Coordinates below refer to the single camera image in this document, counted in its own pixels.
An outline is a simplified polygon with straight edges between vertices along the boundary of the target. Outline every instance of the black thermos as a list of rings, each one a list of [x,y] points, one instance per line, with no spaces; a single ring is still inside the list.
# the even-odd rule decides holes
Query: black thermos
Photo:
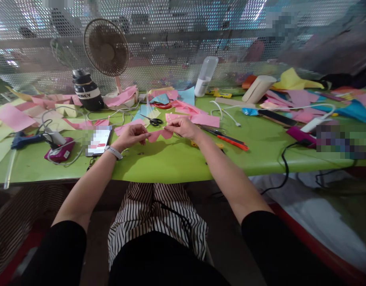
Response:
[[[73,70],[75,92],[82,105],[89,111],[97,111],[104,107],[101,92],[91,75],[84,70]]]

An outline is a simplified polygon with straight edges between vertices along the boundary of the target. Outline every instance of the black sleeve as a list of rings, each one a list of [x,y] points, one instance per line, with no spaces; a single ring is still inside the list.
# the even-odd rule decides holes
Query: black sleeve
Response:
[[[51,227],[21,277],[22,285],[76,285],[87,245],[84,229],[72,221]]]
[[[275,214],[252,212],[241,229],[267,285],[342,284]]]

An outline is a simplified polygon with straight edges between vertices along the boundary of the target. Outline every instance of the striped pants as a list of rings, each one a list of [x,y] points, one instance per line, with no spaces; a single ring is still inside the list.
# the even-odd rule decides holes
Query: striped pants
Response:
[[[171,236],[204,260],[208,227],[182,185],[130,183],[109,231],[109,269],[125,243],[151,231]]]

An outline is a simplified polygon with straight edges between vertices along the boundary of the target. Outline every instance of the hand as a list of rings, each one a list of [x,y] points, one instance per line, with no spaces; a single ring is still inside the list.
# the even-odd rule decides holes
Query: hand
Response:
[[[164,129],[175,132],[176,134],[193,141],[201,134],[204,134],[199,127],[188,119],[188,117],[176,118],[164,127]]]
[[[122,152],[137,142],[145,145],[146,138],[150,137],[150,135],[142,124],[130,125],[125,128],[121,136],[111,146],[118,152]]]

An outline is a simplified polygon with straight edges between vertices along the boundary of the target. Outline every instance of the person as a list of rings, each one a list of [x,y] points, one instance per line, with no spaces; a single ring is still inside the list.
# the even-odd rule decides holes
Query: person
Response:
[[[340,284],[209,136],[187,118],[173,120],[165,130],[199,146],[267,285]],[[129,126],[111,147],[122,152],[146,144],[148,136],[144,126]],[[22,285],[79,284],[89,219],[116,162],[112,152],[104,152],[76,183],[24,271]],[[108,285],[229,285],[205,262],[206,231],[180,184],[130,183],[109,231]]]

